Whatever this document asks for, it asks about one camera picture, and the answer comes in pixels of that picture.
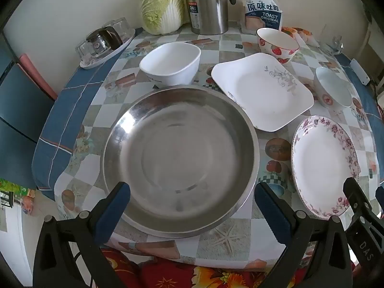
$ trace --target red logo on bowl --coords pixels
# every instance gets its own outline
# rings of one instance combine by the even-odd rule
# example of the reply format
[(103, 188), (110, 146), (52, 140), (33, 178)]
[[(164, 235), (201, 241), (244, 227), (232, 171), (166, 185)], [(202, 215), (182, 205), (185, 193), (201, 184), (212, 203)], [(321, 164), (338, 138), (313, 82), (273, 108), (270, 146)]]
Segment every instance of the red logo on bowl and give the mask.
[(277, 60), (279, 61), (279, 63), (285, 64), (285, 63), (288, 63), (289, 58), (286, 58), (286, 59), (278, 58)]
[(333, 99), (328, 94), (323, 94), (323, 102), (329, 106), (333, 105)]
[(282, 54), (282, 51), (281, 51), (281, 49), (278, 46), (272, 45), (271, 49), (272, 49), (272, 52), (275, 55), (281, 55)]

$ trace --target power strip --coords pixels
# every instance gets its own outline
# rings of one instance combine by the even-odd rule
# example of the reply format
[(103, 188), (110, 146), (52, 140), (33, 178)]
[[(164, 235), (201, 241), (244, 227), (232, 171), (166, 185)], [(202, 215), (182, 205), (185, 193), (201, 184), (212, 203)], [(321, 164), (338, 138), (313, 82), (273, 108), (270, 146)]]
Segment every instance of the power strip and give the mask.
[(358, 61), (356, 59), (351, 60), (350, 66), (355, 74), (359, 77), (361, 83), (367, 85), (370, 79)]

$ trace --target plate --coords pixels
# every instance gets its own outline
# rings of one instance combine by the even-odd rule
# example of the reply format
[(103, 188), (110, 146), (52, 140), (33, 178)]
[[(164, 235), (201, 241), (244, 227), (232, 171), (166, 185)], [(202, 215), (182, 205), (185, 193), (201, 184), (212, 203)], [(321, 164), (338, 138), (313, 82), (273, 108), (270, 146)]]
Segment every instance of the plate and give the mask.
[(133, 28), (130, 28), (129, 31), (130, 31), (131, 37), (127, 41), (125, 41), (122, 45), (120, 45), (120, 47), (118, 47), (116, 50), (109, 53), (106, 57), (103, 57), (103, 58), (97, 59), (97, 60), (95, 60), (95, 59), (91, 60), (91, 62), (89, 64), (84, 64), (84, 62), (81, 60), (80, 61), (80, 67), (83, 69), (95, 68), (97, 66), (100, 66), (102, 63), (105, 63), (108, 59), (121, 53), (132, 42), (133, 38), (135, 38), (136, 30)]
[(348, 177), (358, 180), (356, 150), (345, 130), (335, 121), (310, 116), (297, 128), (291, 150), (295, 186), (306, 207), (328, 220), (349, 207), (342, 188)]
[(211, 75), (263, 131), (281, 129), (314, 103), (310, 90), (265, 53), (217, 64)]
[(102, 157), (109, 193), (131, 188), (122, 218), (142, 232), (182, 238), (210, 230), (253, 190), (256, 131), (224, 94), (195, 85), (151, 92), (116, 122)]

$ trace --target bowl with red rim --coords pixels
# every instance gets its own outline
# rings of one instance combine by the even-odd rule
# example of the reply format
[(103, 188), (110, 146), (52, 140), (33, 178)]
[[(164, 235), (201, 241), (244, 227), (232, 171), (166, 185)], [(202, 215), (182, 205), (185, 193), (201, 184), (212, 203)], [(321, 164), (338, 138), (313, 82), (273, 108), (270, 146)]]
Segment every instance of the bowl with red rim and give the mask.
[(288, 63), (299, 50), (299, 44), (294, 38), (272, 28), (258, 29), (257, 42), (263, 53), (272, 55), (281, 64)]

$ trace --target refrigerator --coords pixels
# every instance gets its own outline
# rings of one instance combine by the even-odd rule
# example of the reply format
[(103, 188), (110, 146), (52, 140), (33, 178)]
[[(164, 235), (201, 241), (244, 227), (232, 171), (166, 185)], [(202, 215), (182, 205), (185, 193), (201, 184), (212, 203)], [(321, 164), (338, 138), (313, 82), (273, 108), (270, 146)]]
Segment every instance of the refrigerator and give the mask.
[(0, 178), (36, 188), (32, 158), (54, 100), (15, 62), (0, 42)]

